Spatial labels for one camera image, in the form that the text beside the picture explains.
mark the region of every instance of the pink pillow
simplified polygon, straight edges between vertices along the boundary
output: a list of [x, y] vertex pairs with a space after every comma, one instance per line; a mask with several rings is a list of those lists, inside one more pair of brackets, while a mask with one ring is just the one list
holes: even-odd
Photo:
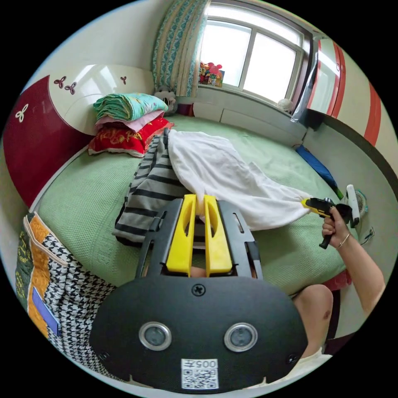
[[155, 120], [157, 117], [159, 117], [159, 116], [163, 117], [164, 114], [165, 114], [165, 111], [163, 111], [163, 110], [153, 111], [153, 112], [149, 112], [146, 115], [140, 117], [139, 119], [133, 120], [133, 121], [117, 120], [117, 119], [113, 119], [109, 116], [104, 116], [97, 121], [95, 126], [97, 128], [97, 131], [99, 131], [105, 123], [123, 123], [129, 129], [131, 129], [135, 132], [138, 132], [145, 125], [147, 125], [151, 121]]

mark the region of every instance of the panda plush toy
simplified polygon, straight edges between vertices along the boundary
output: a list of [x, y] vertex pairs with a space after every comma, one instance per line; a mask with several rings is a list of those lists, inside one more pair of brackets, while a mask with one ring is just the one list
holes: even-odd
[[175, 93], [169, 87], [160, 86], [157, 90], [155, 90], [153, 95], [164, 101], [164, 103], [169, 107], [167, 112], [165, 112], [165, 116], [170, 116], [177, 112], [177, 100], [175, 98]]

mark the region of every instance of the green bedspread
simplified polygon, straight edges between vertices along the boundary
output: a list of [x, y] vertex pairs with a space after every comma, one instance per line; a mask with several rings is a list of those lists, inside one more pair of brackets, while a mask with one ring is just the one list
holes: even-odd
[[[332, 189], [293, 149], [244, 129], [198, 118], [168, 118], [180, 131], [203, 131], [229, 139], [247, 162], [274, 181], [338, 201]], [[89, 271], [120, 286], [134, 278], [139, 249], [112, 235], [114, 222], [140, 159], [127, 154], [82, 154], [44, 194], [39, 216]], [[279, 229], [253, 233], [260, 246], [264, 278], [287, 294], [323, 283], [344, 265], [335, 249], [321, 249], [322, 219], [309, 214]], [[204, 255], [193, 265], [204, 267]]]

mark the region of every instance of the window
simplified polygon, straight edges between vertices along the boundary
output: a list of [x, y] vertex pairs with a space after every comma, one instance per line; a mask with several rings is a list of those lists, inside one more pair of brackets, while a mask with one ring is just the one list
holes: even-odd
[[276, 104], [291, 99], [303, 59], [303, 34], [242, 7], [212, 4], [201, 61], [221, 64], [223, 87]]

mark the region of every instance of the patterned bag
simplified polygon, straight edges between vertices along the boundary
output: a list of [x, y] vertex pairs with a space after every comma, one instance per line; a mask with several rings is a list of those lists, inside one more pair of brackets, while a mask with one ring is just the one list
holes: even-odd
[[19, 236], [16, 291], [31, 320], [66, 357], [112, 379], [88, 339], [97, 310], [116, 287], [73, 257], [36, 213]]

